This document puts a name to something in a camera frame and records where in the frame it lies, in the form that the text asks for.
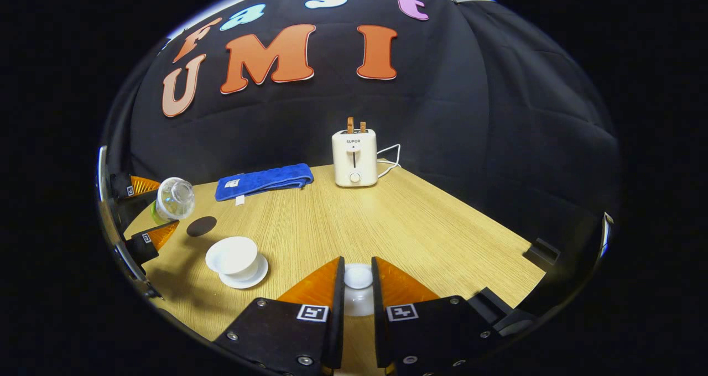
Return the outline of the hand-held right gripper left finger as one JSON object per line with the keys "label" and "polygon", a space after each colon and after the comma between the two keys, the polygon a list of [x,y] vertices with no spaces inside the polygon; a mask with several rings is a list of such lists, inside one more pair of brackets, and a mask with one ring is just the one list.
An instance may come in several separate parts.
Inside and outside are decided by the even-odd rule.
{"label": "hand-held right gripper left finger", "polygon": [[332,375],[343,358],[342,256],[275,300],[258,297],[214,340],[262,375]]}

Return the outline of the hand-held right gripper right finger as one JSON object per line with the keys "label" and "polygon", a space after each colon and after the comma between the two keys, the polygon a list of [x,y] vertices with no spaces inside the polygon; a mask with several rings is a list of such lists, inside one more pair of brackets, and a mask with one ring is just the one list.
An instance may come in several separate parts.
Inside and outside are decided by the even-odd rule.
{"label": "hand-held right gripper right finger", "polygon": [[386,375],[472,375],[502,338],[463,297],[441,297],[374,256],[374,341]]}

